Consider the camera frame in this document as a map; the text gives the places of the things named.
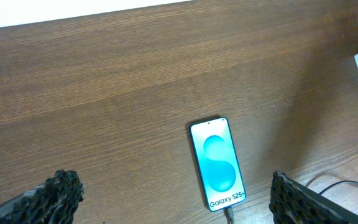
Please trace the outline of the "blue Galaxy smartphone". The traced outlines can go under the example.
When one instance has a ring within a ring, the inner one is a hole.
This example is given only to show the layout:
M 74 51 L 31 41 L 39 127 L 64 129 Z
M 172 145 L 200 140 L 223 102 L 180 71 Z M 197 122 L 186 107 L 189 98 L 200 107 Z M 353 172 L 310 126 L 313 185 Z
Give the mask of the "blue Galaxy smartphone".
M 246 200 L 229 121 L 218 117 L 189 127 L 207 208 L 218 211 Z

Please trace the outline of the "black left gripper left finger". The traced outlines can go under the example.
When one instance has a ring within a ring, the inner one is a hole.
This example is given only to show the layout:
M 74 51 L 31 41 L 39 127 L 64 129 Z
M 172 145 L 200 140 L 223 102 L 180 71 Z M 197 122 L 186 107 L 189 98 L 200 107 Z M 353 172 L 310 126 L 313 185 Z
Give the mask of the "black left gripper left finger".
M 84 189 L 77 172 L 58 170 L 43 184 L 0 204 L 0 224 L 72 224 Z

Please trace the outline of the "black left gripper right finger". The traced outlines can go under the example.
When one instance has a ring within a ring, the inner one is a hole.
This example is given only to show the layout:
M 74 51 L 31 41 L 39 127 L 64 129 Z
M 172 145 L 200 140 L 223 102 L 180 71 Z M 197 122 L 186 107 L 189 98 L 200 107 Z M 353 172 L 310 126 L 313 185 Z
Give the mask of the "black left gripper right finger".
M 275 224 L 358 224 L 358 215 L 289 178 L 273 173 L 269 209 Z

